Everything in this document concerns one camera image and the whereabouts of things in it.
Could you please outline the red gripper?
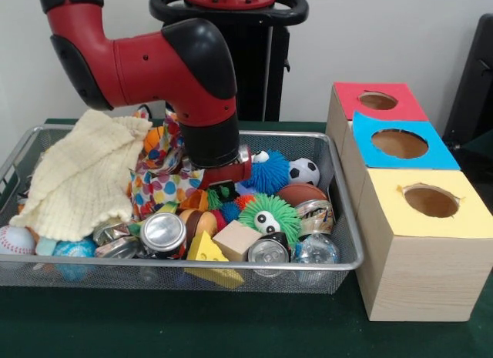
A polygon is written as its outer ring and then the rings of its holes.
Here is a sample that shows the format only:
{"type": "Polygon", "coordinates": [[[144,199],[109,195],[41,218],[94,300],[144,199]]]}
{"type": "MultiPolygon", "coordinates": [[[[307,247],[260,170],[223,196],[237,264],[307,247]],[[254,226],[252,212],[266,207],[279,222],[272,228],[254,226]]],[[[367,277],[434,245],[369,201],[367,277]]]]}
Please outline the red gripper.
{"type": "MultiPolygon", "coordinates": [[[[209,186],[225,182],[242,182],[248,180],[252,174],[252,158],[251,151],[248,146],[239,148],[237,159],[222,167],[205,169],[203,180],[199,185],[199,189],[208,189],[209,186]]],[[[216,193],[221,202],[232,202],[238,197],[234,184],[222,184],[216,186],[216,193]]]]}

